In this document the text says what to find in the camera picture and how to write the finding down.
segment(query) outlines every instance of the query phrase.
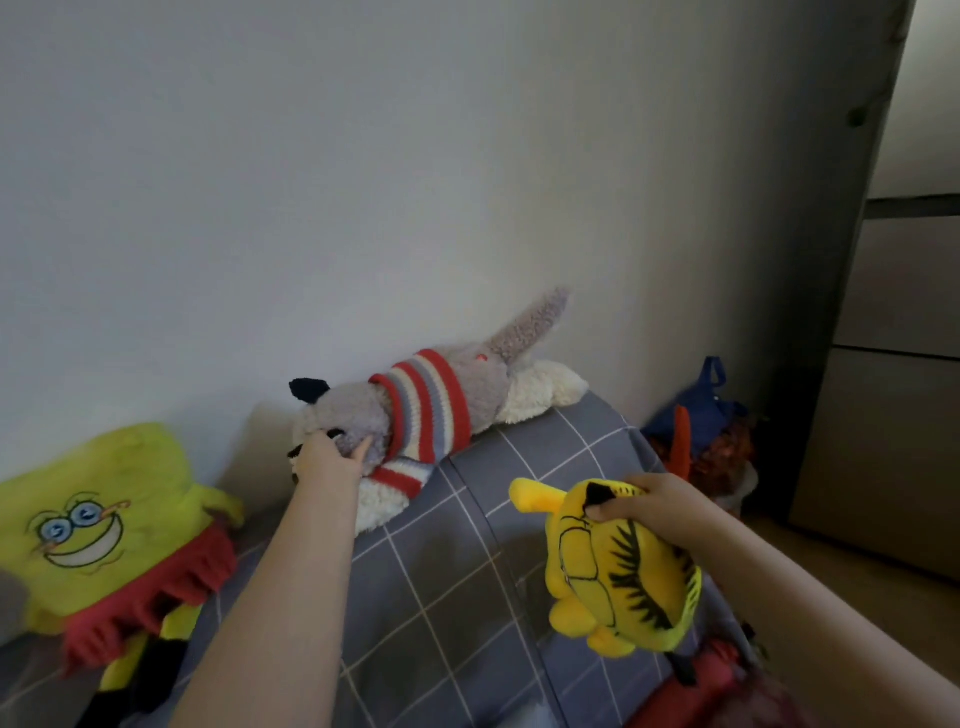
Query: grey plush toy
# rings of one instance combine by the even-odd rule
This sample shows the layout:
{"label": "grey plush toy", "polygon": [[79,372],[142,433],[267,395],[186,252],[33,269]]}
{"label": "grey plush toy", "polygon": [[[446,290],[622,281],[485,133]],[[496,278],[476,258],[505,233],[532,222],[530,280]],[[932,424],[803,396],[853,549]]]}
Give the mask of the grey plush toy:
{"label": "grey plush toy", "polygon": [[356,532],[386,523],[471,435],[580,400],[587,383],[564,365],[524,359],[559,322],[569,296],[557,288],[483,343],[424,349],[366,382],[330,389],[321,379],[294,379],[290,391],[306,406],[295,420],[291,464],[318,429],[344,455],[372,437]]}

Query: plush eye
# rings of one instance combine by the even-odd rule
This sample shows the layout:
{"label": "plush eye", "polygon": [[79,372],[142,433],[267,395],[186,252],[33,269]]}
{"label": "plush eye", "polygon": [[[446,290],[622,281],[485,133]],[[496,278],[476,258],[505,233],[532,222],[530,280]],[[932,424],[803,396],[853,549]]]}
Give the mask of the plush eye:
{"label": "plush eye", "polygon": [[36,530],[44,543],[62,544],[73,535],[73,523],[68,519],[44,521]]}
{"label": "plush eye", "polygon": [[100,514],[104,512],[100,503],[94,503],[92,500],[85,500],[83,503],[77,503],[70,511],[70,521],[80,528],[88,528],[91,525],[100,522]]}

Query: striped knitted sweater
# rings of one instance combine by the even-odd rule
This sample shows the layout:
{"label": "striped knitted sweater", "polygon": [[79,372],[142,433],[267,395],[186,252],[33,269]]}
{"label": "striped knitted sweater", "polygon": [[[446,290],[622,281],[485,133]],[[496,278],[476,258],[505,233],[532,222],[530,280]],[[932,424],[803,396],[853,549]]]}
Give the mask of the striped knitted sweater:
{"label": "striped knitted sweater", "polygon": [[394,433],[386,459],[369,478],[413,498],[437,463],[469,444],[467,398],[449,363],[431,349],[370,382],[390,396]]}

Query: plush smile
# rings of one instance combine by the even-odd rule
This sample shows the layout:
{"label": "plush smile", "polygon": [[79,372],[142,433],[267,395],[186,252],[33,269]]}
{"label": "plush smile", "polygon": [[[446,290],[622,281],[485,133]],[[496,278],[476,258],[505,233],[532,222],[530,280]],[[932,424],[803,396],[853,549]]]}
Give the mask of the plush smile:
{"label": "plush smile", "polygon": [[76,551],[68,553],[46,553],[44,556],[51,564],[67,569],[76,569],[78,567],[95,564],[105,558],[116,548],[123,537],[123,522],[120,517],[113,515],[110,518],[110,526],[104,534],[92,544]]}

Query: wooden floor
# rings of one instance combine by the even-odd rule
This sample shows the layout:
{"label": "wooden floor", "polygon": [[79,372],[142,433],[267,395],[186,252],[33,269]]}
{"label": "wooden floor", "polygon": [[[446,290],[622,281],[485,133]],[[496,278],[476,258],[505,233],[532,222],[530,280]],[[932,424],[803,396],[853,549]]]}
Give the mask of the wooden floor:
{"label": "wooden floor", "polygon": [[766,519],[747,524],[949,680],[960,685],[960,587],[824,543]]}

